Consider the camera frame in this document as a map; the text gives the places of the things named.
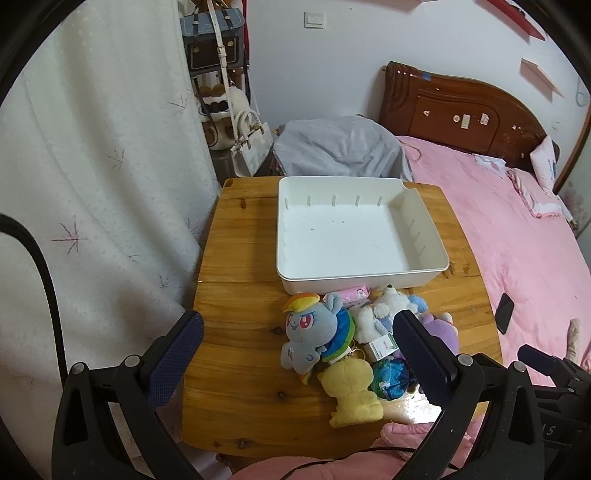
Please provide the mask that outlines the white light switch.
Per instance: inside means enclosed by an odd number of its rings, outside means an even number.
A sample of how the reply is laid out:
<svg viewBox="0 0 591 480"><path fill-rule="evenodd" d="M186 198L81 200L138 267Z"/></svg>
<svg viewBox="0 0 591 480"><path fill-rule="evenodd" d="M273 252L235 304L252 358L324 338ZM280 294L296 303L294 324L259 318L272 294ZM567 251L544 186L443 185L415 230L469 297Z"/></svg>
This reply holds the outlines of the white light switch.
<svg viewBox="0 0 591 480"><path fill-rule="evenodd" d="M327 25L327 17L324 12L304 12L305 29L325 29L325 25Z"/></svg>

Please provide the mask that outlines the purple plush toy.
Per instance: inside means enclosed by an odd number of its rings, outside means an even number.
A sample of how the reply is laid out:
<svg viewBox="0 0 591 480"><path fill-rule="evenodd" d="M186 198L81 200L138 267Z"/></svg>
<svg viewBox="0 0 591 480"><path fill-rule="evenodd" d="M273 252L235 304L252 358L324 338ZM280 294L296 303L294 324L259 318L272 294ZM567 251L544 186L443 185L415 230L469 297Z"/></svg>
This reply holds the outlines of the purple plush toy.
<svg viewBox="0 0 591 480"><path fill-rule="evenodd" d="M449 312L439 315L424 312L419 315L419 321L432 336L440 338L454 355L460 353L459 331Z"/></svg>

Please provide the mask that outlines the pink tissue pack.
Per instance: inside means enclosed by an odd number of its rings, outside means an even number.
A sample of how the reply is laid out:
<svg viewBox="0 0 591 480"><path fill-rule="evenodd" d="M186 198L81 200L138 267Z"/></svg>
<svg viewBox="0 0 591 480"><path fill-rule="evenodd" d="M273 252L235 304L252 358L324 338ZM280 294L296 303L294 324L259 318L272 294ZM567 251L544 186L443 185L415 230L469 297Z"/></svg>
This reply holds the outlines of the pink tissue pack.
<svg viewBox="0 0 591 480"><path fill-rule="evenodd" d="M370 299L370 289L366 285L342 289L337 291L337 294L342 299L342 306L346 308Z"/></svg>

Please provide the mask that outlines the pink fleece clothing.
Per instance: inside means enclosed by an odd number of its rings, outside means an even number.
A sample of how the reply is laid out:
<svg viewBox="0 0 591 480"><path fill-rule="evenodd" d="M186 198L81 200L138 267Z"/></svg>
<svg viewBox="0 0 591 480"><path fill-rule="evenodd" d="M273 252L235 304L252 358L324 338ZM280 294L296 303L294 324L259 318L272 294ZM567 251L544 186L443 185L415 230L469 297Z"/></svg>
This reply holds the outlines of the pink fleece clothing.
<svg viewBox="0 0 591 480"><path fill-rule="evenodd" d="M403 425L390 422L366 451L332 460L270 458L246 466L231 479L393 479L412 456L411 452L398 451L396 447L418 448L432 426L432 423Z"/></svg>

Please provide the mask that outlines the white bear plush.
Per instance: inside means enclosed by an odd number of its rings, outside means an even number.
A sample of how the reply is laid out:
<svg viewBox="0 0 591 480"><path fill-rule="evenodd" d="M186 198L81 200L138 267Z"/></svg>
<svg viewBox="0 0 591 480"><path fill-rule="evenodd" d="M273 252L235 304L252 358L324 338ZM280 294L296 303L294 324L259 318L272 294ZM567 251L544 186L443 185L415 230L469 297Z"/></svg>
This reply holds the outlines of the white bear plush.
<svg viewBox="0 0 591 480"><path fill-rule="evenodd" d="M428 311L427 302L417 295L407 295L394 286L387 285L373 302L353 305L349 308L355 323L353 338L358 344L368 344L393 333L394 317L401 311L414 314Z"/></svg>

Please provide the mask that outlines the blue patterned ball pouch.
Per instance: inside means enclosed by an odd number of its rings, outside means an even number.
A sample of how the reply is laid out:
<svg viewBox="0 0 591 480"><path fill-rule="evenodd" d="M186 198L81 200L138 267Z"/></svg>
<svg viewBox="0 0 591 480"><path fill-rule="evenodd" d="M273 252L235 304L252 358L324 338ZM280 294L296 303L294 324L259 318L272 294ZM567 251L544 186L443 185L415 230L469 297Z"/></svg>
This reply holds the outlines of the blue patterned ball pouch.
<svg viewBox="0 0 591 480"><path fill-rule="evenodd" d="M384 358L374 363L372 368L374 379L370 383L370 391L381 399L399 399L417 384L417 378L405 359Z"/></svg>

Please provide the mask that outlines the pink wall shelf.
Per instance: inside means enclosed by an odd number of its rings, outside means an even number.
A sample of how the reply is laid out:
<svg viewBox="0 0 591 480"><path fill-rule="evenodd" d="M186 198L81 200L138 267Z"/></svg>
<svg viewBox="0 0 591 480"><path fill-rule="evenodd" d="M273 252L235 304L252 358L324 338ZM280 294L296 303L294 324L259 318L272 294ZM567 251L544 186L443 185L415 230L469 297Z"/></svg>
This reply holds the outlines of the pink wall shelf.
<svg viewBox="0 0 591 480"><path fill-rule="evenodd" d="M547 89L552 93L564 98L564 94L558 87L558 85L550 78L550 76L535 62L526 58L521 59L522 66L529 70L534 76L536 76L540 82L542 82Z"/></svg>

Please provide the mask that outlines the blue denim handbag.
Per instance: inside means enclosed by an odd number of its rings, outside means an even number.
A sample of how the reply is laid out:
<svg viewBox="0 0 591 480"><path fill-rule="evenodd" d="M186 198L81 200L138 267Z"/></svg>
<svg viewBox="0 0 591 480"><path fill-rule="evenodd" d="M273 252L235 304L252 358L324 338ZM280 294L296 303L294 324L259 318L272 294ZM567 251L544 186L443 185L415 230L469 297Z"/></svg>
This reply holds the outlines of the blue denim handbag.
<svg viewBox="0 0 591 480"><path fill-rule="evenodd" d="M245 17L236 8L216 9L218 30L225 49L226 65L235 69L245 65ZM207 11L182 17L180 30L191 77L219 69L218 42Z"/></svg>

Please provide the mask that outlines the yellow plush toy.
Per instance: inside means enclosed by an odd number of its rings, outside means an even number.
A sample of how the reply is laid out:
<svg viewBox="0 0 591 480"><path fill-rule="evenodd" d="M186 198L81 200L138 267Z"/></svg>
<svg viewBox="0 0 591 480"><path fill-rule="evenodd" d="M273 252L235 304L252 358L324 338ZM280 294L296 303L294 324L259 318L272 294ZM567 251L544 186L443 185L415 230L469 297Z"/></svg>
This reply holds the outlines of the yellow plush toy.
<svg viewBox="0 0 591 480"><path fill-rule="evenodd" d="M372 366L363 359L348 357L318 374L325 394L337 401L329 425L343 428L373 423L384 418L384 407L370 390L374 380Z"/></svg>

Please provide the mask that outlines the blue rainbow pony plush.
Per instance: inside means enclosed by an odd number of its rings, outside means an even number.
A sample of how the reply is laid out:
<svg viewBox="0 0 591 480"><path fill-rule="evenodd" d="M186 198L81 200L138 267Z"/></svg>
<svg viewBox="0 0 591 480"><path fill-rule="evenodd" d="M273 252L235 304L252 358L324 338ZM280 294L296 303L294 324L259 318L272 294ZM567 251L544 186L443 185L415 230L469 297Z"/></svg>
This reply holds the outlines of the blue rainbow pony plush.
<svg viewBox="0 0 591 480"><path fill-rule="evenodd" d="M280 365L294 370L307 385L318 362L332 364L351 351L356 325L342 295L331 292L295 294L283 305L287 315L287 342L280 351Z"/></svg>

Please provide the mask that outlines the pink bed quilt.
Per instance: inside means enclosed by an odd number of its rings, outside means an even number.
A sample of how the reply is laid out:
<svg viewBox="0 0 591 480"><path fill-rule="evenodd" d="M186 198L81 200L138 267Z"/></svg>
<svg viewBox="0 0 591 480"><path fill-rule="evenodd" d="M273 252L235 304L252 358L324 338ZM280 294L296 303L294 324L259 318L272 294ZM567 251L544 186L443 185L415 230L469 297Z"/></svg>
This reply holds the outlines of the pink bed quilt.
<svg viewBox="0 0 591 480"><path fill-rule="evenodd" d="M590 271L562 216L533 216L507 176L474 156L400 137L413 178L440 187L468 239L491 306L508 295L514 310L500 335L506 364L529 344L564 357L572 320L580 322L576 362L590 368Z"/></svg>

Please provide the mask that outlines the grey cloth-covered object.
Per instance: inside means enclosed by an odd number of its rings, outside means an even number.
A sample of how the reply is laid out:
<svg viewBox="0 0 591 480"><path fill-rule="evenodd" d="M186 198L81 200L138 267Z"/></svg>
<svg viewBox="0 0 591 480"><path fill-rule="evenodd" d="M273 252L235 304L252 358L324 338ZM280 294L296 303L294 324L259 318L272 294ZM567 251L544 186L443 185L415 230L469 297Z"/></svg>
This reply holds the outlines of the grey cloth-covered object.
<svg viewBox="0 0 591 480"><path fill-rule="evenodd" d="M274 141L273 154L287 176L414 180L397 137L358 115L287 122Z"/></svg>

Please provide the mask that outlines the white pillow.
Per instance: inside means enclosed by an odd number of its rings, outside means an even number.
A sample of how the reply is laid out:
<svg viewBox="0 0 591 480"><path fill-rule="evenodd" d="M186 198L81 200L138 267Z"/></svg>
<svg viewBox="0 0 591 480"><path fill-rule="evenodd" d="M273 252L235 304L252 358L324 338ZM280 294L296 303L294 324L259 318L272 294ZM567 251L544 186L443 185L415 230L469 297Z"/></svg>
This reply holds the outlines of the white pillow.
<svg viewBox="0 0 591 480"><path fill-rule="evenodd" d="M530 158L539 185L552 193L556 182L556 153L549 135L531 152Z"/></svg>

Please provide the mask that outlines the white plastic storage tray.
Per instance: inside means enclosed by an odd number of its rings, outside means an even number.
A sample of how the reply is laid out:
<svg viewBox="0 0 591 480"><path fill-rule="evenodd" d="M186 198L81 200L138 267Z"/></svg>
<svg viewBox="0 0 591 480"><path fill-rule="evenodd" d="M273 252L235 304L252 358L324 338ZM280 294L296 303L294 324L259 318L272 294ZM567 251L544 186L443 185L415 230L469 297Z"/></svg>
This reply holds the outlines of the white plastic storage tray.
<svg viewBox="0 0 591 480"><path fill-rule="evenodd" d="M402 180L280 179L276 272L287 293L420 287L449 264L424 199Z"/></svg>

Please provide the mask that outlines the white green medicine box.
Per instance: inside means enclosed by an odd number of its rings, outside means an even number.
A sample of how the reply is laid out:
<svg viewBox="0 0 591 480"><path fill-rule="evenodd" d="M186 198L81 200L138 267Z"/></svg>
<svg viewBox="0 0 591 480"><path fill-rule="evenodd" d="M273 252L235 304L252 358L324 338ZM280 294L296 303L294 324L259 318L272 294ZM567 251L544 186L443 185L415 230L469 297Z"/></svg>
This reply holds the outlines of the white green medicine box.
<svg viewBox="0 0 591 480"><path fill-rule="evenodd" d="M394 341L392 334L383 335L363 345L363 351L370 363L379 362L399 350L398 344Z"/></svg>

